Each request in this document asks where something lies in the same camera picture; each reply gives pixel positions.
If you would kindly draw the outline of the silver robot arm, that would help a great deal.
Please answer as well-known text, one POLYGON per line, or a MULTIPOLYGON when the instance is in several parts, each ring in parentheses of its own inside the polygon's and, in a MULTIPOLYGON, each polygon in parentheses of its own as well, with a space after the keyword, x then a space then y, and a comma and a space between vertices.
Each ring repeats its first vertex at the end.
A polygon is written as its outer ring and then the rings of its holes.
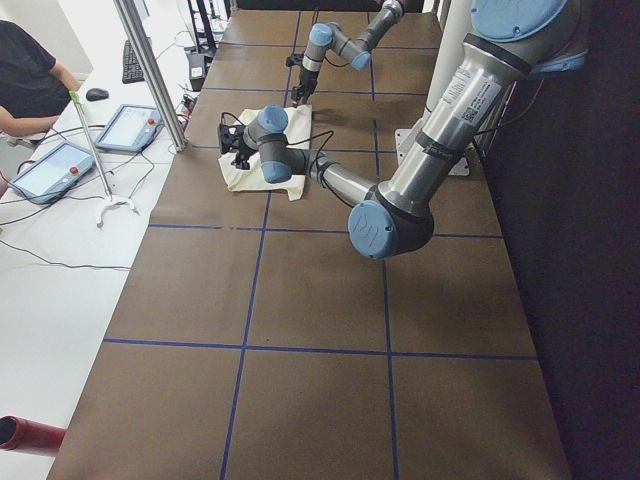
POLYGON ((303 53, 293 53, 285 61, 287 67, 298 66, 299 83, 292 88, 291 100, 294 107, 306 104, 315 92, 318 77, 329 51, 345 61, 357 71, 363 70, 371 62, 371 51, 380 40, 412 8, 415 1, 386 0, 381 2, 380 11, 356 38, 347 35, 336 22, 315 22, 308 35, 303 53))
POLYGON ((348 204, 349 237, 363 256, 386 259, 423 247, 432 237, 431 198, 474 141, 506 90, 527 78, 579 69, 587 53, 588 1, 465 1, 450 23, 442 56, 458 65, 448 85, 431 94, 406 140, 393 176, 372 183, 331 160, 323 151, 298 149, 286 136, 288 117, 279 106, 259 111, 248 123, 221 125, 223 152, 247 169, 257 156, 263 178, 282 183, 305 175, 348 204))

